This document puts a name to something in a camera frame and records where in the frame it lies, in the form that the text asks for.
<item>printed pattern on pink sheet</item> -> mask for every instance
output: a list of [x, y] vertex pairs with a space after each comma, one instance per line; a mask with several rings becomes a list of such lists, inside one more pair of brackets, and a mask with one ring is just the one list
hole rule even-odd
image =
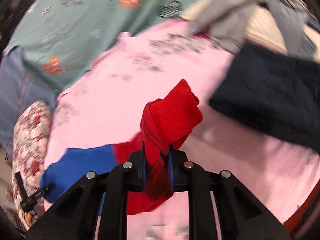
[[136, 37], [122, 33], [118, 43], [95, 60], [92, 71], [59, 96], [45, 166], [58, 161], [68, 147], [131, 139], [139, 131], [145, 104], [163, 98], [184, 78], [200, 100], [204, 121], [182, 150], [208, 171], [230, 170], [284, 222], [319, 180], [319, 156], [209, 108], [208, 98], [225, 77], [233, 55], [201, 37], [186, 40], [187, 25], [174, 19]]
[[[12, 189], [13, 199], [18, 216], [25, 227], [29, 229], [31, 216], [25, 217], [20, 207], [22, 200], [19, 187], [14, 174], [20, 172], [23, 185], [30, 196], [40, 187], [40, 180], [44, 171], [44, 157], [47, 152], [48, 137], [51, 127], [51, 113], [49, 107], [43, 101], [36, 101], [29, 106], [19, 117], [13, 135], [13, 159], [12, 159]], [[43, 201], [38, 201], [38, 206], [43, 209]]]

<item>beige quilted fabric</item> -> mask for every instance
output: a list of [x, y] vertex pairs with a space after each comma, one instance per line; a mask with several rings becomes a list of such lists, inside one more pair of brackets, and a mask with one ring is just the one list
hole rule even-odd
[[[187, 21], [194, 21], [197, 15], [212, 2], [212, 0], [199, 0], [181, 12], [180, 17]], [[306, 35], [316, 44], [314, 61], [320, 63], [320, 34], [309, 26], [304, 26]], [[265, 8], [256, 6], [247, 23], [246, 39], [255, 44], [264, 46], [274, 52], [287, 55], [286, 46], [277, 23], [272, 14]]]

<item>red and white patterned fabric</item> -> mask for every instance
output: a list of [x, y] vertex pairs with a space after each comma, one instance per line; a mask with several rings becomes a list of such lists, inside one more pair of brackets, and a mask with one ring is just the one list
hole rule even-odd
[[[43, 101], [34, 102], [18, 119], [13, 134], [12, 189], [14, 203], [20, 220], [28, 229], [34, 222], [33, 214], [25, 214], [20, 207], [21, 196], [14, 174], [20, 172], [23, 185], [29, 195], [39, 189], [44, 171], [51, 129], [51, 113]], [[43, 198], [38, 202], [43, 209]]]

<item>pink bedsheet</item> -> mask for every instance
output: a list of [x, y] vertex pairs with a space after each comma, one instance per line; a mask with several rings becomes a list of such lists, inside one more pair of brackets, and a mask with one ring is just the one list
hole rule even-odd
[[[172, 35], [183, 36], [186, 30], [186, 22], [169, 20], [137, 37], [120, 35], [118, 44], [93, 63], [92, 71], [58, 98], [45, 165], [58, 161], [68, 147], [129, 140], [139, 131], [145, 104], [163, 98], [185, 78], [200, 100], [204, 120], [181, 150], [208, 171], [230, 170], [281, 222], [286, 221], [318, 182], [319, 155], [244, 127], [208, 107], [233, 56], [207, 40]], [[178, 207], [188, 200], [186, 194], [177, 194], [170, 201]], [[175, 214], [173, 219], [164, 215], [163, 223], [185, 224], [188, 216]], [[129, 217], [128, 236], [142, 226], [131, 221]]]

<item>black cloth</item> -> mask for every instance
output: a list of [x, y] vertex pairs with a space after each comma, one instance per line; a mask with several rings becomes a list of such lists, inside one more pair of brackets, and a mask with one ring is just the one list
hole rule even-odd
[[246, 43], [210, 106], [258, 131], [320, 152], [320, 65]]

